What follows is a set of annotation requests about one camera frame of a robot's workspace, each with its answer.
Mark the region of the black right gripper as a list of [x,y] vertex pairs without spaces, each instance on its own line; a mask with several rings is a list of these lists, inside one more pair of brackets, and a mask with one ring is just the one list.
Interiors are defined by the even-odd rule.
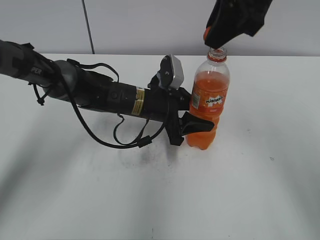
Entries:
[[206,24],[211,30],[204,44],[218,49],[239,35],[253,37],[264,26],[271,3],[271,0],[218,0]]

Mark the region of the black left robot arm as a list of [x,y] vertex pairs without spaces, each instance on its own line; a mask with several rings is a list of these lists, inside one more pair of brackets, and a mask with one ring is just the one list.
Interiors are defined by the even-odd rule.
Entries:
[[182,87],[184,74],[181,61],[166,55],[147,88],[126,84],[95,71],[96,64],[81,64],[76,60],[53,61],[41,55],[29,44],[10,41],[0,43],[0,72],[26,81],[35,90],[42,88],[37,102],[46,97],[71,103],[75,114],[90,136],[93,132],[80,110],[132,116],[161,123],[170,144],[180,146],[184,137],[205,133],[214,123],[189,113],[191,94]]

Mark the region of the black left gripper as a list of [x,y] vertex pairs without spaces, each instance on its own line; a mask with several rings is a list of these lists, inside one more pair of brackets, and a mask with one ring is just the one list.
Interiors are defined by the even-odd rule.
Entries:
[[183,87],[178,89],[162,88],[157,75],[153,76],[145,90],[142,116],[161,122],[160,128],[151,135],[154,140],[162,131],[166,131],[169,143],[180,146],[189,134],[210,132],[215,127],[212,121],[198,118],[189,112],[179,117],[179,111],[189,110],[191,94]]

